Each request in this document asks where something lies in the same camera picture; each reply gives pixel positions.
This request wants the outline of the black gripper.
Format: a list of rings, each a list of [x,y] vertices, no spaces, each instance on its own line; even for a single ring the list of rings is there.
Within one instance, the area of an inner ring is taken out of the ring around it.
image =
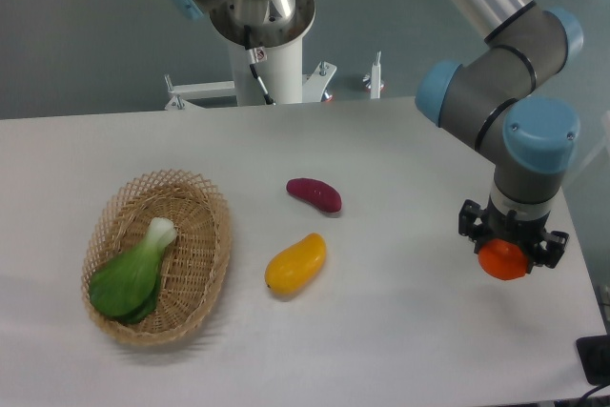
[[[458,213],[458,233],[474,244],[475,254],[496,239],[517,246],[528,259],[526,272],[530,274],[535,267],[555,269],[569,242],[569,233],[545,230],[548,217],[520,220],[515,211],[503,214],[466,199]]]

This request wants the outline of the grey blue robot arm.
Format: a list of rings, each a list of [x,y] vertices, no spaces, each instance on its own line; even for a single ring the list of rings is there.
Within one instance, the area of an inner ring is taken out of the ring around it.
[[[189,19],[209,16],[231,53],[241,106],[320,102],[333,67],[302,72],[303,36],[314,0],[173,0]],[[453,0],[487,51],[469,65],[443,61],[421,80],[418,110],[495,167],[486,206],[466,201],[458,231],[475,245],[480,267],[501,280],[554,268],[569,237],[545,228],[575,156],[580,120],[537,88],[581,50],[578,20],[534,0]]]

